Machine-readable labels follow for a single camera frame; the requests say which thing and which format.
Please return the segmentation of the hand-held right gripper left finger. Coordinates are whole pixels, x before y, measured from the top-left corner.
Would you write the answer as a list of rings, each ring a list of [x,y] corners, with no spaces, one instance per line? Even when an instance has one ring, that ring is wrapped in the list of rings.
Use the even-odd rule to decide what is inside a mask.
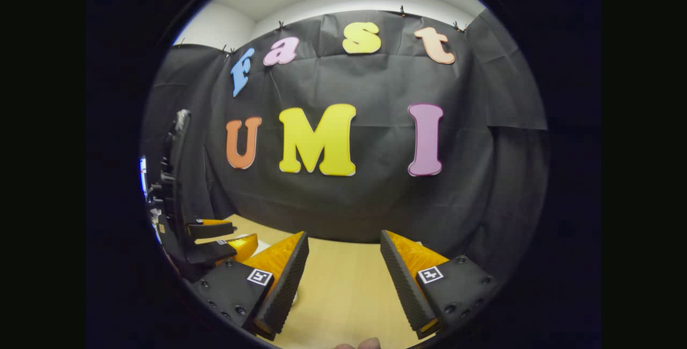
[[[289,316],[308,255],[308,235],[300,231],[244,261],[226,259],[192,291],[227,325],[272,341]]]

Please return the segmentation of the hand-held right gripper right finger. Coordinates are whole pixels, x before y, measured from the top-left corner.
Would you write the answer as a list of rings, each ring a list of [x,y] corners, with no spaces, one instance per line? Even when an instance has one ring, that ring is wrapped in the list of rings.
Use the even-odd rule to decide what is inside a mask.
[[[499,285],[496,277],[467,256],[445,258],[395,232],[381,231],[380,251],[419,339],[468,324]]]

